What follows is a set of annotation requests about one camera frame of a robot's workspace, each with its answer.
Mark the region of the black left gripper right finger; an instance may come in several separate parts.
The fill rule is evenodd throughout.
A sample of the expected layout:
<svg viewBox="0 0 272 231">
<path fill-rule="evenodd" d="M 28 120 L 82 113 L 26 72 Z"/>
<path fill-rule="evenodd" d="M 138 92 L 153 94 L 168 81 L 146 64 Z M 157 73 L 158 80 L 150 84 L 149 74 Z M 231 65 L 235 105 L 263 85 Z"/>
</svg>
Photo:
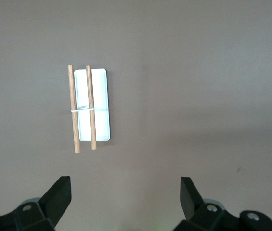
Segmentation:
<svg viewBox="0 0 272 231">
<path fill-rule="evenodd" d="M 175 231 L 272 231 L 272 220 L 261 212 L 245 210 L 235 217 L 218 203 L 205 201 L 190 177 L 181 177 L 180 203 L 185 220 Z"/>
</svg>

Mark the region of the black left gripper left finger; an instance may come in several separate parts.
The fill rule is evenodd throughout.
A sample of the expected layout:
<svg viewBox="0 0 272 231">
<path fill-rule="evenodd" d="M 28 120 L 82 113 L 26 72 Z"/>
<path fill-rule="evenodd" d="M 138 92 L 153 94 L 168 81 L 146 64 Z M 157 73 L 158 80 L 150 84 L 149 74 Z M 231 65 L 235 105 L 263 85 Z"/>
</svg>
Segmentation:
<svg viewBox="0 0 272 231">
<path fill-rule="evenodd" d="M 61 176 L 37 201 L 0 215 L 0 231 L 54 231 L 71 203 L 71 179 Z"/>
</svg>

